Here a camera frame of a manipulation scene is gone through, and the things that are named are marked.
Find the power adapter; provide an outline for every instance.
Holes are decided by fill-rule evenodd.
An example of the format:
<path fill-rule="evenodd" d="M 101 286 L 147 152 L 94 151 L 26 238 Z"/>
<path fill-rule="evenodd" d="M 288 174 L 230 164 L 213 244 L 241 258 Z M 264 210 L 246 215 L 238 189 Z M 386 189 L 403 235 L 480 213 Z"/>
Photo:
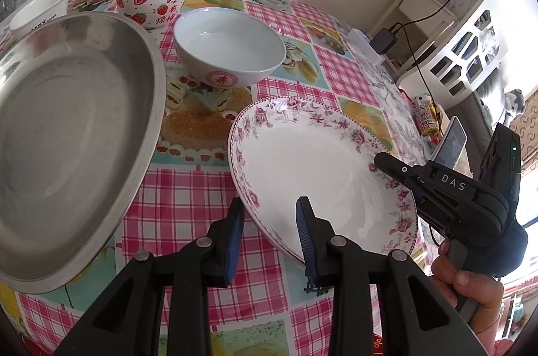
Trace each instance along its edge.
<path fill-rule="evenodd" d="M 396 35 L 392 34 L 387 28 L 381 28 L 372 40 L 370 40 L 370 46 L 377 54 L 384 54 L 391 49 L 398 41 Z"/>

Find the table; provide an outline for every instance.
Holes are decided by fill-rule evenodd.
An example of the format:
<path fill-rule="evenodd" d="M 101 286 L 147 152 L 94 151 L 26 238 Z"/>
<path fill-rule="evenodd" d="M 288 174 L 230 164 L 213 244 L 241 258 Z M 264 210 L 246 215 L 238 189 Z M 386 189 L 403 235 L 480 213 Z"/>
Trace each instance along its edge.
<path fill-rule="evenodd" d="M 153 31 L 167 69 L 166 115 L 152 163 L 122 223 L 94 261 L 64 287 L 35 296 L 0 284 L 0 304 L 15 327 L 47 353 L 136 251 L 172 253 L 224 217 L 237 195 L 225 151 L 228 131 L 253 100 L 298 95 L 328 104 L 372 131 L 406 163 L 424 163 L 408 102 L 383 68 L 374 68 L 347 44 L 349 26 L 304 3 L 281 12 L 253 0 L 186 0 L 181 13 L 208 6 L 245 11 L 264 21 L 283 36 L 288 57 L 301 56 L 310 70 L 289 73 L 280 67 L 250 88 L 216 90 L 179 63 L 172 24 Z M 69 0 L 69 11 L 115 8 L 114 0 Z M 0 29 L 0 49 L 11 43 L 9 31 Z M 419 235 L 413 258 L 422 266 L 427 265 L 425 251 Z M 325 354 L 332 294 L 316 297 L 305 287 L 303 270 L 279 254 L 247 216 L 235 280 L 230 288 L 208 294 L 214 355 Z M 371 292 L 379 335 L 374 286 Z M 169 296 L 159 354 L 165 354 Z M 382 354 L 378 335 L 373 339 Z"/>

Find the fingernail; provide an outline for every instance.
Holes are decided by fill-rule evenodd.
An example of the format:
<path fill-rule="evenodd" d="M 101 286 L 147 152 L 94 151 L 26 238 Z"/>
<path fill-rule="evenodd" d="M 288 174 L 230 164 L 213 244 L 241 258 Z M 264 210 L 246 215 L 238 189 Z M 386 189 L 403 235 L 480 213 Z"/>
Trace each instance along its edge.
<path fill-rule="evenodd" d="M 456 284 L 459 286 L 467 286 L 469 283 L 469 273 L 467 271 L 458 271 L 456 274 Z"/>
<path fill-rule="evenodd" d="M 446 254 L 448 253 L 448 247 L 450 245 L 450 241 L 445 239 L 443 242 L 441 242 L 441 244 L 439 245 L 439 250 L 438 250 L 438 253 L 440 255 L 443 255 L 443 254 Z"/>

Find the plate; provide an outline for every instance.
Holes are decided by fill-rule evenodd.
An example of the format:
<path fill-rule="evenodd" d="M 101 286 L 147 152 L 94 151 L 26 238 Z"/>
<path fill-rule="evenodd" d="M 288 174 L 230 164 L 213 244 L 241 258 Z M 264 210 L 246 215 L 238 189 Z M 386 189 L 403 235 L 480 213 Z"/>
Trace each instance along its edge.
<path fill-rule="evenodd" d="M 230 131 L 233 181 L 258 228 L 288 258 L 303 262 L 295 202 L 310 199 L 318 218 L 364 250 L 410 254 L 416 241 L 413 194 L 379 171 L 386 148 L 340 112 L 296 97 L 246 107 Z"/>
<path fill-rule="evenodd" d="M 0 60 L 0 280 L 51 291 L 99 253 L 133 200 L 165 108 L 155 40 L 123 16 L 63 16 Z"/>

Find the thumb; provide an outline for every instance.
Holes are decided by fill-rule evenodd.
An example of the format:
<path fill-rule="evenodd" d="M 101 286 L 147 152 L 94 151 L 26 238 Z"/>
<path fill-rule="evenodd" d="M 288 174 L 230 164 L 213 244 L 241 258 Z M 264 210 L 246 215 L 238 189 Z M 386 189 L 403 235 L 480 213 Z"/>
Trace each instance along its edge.
<path fill-rule="evenodd" d="M 504 286 L 493 277 L 459 270 L 454 279 L 454 289 L 465 297 L 480 303 L 471 320 L 471 328 L 481 333 L 499 318 Z"/>

